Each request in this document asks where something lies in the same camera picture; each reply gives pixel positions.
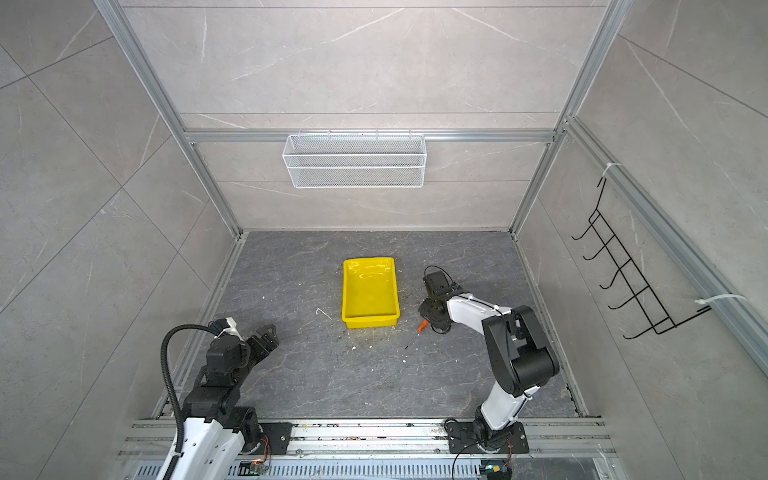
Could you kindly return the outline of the orange handled screwdriver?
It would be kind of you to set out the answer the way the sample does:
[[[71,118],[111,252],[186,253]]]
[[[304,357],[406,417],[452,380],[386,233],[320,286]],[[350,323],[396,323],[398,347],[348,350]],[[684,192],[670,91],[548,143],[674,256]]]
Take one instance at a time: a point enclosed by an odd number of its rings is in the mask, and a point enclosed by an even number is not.
[[[405,349],[408,349],[409,346],[412,344],[412,342],[429,326],[429,321],[426,319],[423,319],[421,324],[416,330],[416,333],[411,337],[411,339],[408,341],[408,343],[405,346]]]

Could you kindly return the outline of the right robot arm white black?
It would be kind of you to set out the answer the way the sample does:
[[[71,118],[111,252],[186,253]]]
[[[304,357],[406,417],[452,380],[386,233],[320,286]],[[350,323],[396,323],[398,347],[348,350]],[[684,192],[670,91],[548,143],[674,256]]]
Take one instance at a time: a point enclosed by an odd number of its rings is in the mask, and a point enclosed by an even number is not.
[[[560,364],[532,308],[499,306],[464,290],[443,268],[429,265],[422,326],[444,335],[455,324],[483,336],[494,385],[478,407],[462,448],[497,452],[512,443],[525,405],[558,375]]]

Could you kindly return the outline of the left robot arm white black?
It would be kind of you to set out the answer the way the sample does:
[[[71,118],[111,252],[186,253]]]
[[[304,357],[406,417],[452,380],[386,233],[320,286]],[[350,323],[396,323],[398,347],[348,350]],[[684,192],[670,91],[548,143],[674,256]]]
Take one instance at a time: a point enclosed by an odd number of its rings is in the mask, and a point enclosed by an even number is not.
[[[272,444],[253,407],[240,406],[240,389],[251,370],[279,345],[276,327],[267,325],[248,338],[224,319],[209,326],[183,324],[165,334],[160,347],[163,381],[176,425],[160,479],[223,479],[235,458],[254,453],[256,465],[271,463]],[[168,347],[184,330],[213,335],[192,390],[180,400],[171,378]]]

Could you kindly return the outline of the yellow plastic bin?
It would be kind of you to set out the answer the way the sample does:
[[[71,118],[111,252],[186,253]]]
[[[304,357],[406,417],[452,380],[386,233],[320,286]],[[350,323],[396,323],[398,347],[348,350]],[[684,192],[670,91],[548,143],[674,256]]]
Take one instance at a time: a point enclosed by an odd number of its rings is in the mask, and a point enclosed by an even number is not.
[[[392,257],[343,262],[342,321],[348,329],[394,327],[400,318]]]

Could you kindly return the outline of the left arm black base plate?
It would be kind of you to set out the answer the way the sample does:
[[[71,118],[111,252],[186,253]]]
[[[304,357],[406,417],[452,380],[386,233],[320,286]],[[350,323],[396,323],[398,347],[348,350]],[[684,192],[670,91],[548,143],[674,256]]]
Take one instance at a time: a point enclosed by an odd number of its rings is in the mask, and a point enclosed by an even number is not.
[[[242,455],[267,457],[285,455],[291,439],[293,424],[289,422],[259,423],[256,427],[246,426],[242,431],[245,444]]]

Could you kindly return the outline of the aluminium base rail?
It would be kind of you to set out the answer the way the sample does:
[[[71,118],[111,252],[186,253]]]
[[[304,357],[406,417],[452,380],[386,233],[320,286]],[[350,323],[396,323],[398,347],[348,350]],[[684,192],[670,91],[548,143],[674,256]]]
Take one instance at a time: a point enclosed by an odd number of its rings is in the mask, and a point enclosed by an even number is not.
[[[237,456],[223,479],[623,479],[602,420],[528,418],[528,454],[452,454],[444,419],[264,420],[293,424],[267,467]]]

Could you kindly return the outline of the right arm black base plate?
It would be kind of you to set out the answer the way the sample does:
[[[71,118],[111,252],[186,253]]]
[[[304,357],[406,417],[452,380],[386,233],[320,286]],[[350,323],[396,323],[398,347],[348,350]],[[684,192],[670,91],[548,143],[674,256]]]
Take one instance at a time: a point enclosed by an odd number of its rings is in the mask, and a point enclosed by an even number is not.
[[[481,421],[462,422],[453,418],[443,422],[452,454],[528,454],[530,447],[520,422],[501,430],[490,430]]]

